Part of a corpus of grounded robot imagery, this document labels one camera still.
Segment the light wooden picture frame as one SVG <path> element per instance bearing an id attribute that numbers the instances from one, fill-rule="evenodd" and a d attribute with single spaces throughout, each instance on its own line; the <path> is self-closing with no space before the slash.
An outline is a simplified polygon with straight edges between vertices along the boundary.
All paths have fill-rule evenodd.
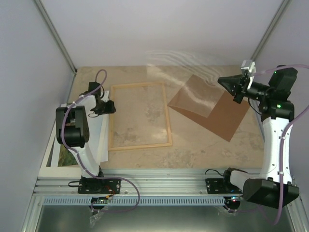
<path id="1" fill-rule="evenodd" d="M 120 89 L 120 88 L 148 87 L 148 86 L 156 86 L 156 85 L 162 87 L 163 103 L 164 103 L 163 105 L 164 105 L 166 131 L 167 131 L 167 142 L 166 143 L 160 143 L 160 144 L 113 147 L 113 121 L 114 121 L 114 115 L 115 114 L 110 114 L 110 116 L 109 116 L 109 134 L 108 134 L 108 151 L 148 149 L 148 148 L 157 148 L 157 147 L 167 147 L 167 146 L 173 145 L 170 118 L 169 118 L 169 110 L 168 110 L 167 96 L 166 96 L 166 90 L 165 90 L 165 83 L 164 82 L 161 82 L 161 81 L 159 81 L 159 82 L 141 82 L 141 83 L 112 85 L 110 87 L 110 100 L 115 101 L 116 90 Z"/>

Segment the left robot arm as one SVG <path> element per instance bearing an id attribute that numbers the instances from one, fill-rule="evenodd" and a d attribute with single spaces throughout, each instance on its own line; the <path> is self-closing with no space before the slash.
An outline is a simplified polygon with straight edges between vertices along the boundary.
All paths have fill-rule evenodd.
<path id="1" fill-rule="evenodd" d="M 116 112 L 112 100 L 102 99 L 101 89 L 102 84 L 90 82 L 88 91 L 80 94 L 76 101 L 56 109 L 56 139 L 73 154 L 81 169 L 81 176 L 91 178 L 89 187 L 95 193 L 104 191 L 106 182 L 88 144 L 91 132 L 88 114 L 103 116 Z"/>

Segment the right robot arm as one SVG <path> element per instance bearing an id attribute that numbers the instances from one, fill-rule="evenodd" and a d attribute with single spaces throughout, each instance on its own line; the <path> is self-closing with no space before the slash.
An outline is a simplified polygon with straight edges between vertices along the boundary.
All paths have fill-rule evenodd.
<path id="1" fill-rule="evenodd" d="M 299 196 L 299 188 L 292 184 L 289 169 L 289 140 L 295 107 L 288 97 L 297 73 L 295 68 L 280 65 L 272 72 L 268 85 L 253 81 L 247 69 L 240 75 L 218 79 L 235 102 L 241 103 L 243 98 L 259 101 L 264 131 L 264 160 L 259 177 L 251 178 L 243 170 L 228 168 L 221 181 L 225 192 L 240 189 L 244 200 L 276 209 Z"/>

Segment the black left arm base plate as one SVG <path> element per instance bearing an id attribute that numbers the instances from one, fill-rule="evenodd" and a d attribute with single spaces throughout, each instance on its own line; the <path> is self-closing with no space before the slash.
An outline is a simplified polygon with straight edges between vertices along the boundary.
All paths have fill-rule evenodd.
<path id="1" fill-rule="evenodd" d="M 78 185 L 79 194 L 119 194 L 120 179 L 95 179 L 82 177 Z"/>

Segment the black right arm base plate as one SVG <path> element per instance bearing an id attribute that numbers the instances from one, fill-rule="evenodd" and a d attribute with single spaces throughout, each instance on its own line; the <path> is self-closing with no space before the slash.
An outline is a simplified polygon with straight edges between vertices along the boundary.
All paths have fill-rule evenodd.
<path id="1" fill-rule="evenodd" d="M 241 189 L 231 186 L 227 187 L 224 184 L 223 178 L 206 178 L 206 189 L 208 194 L 241 194 Z"/>

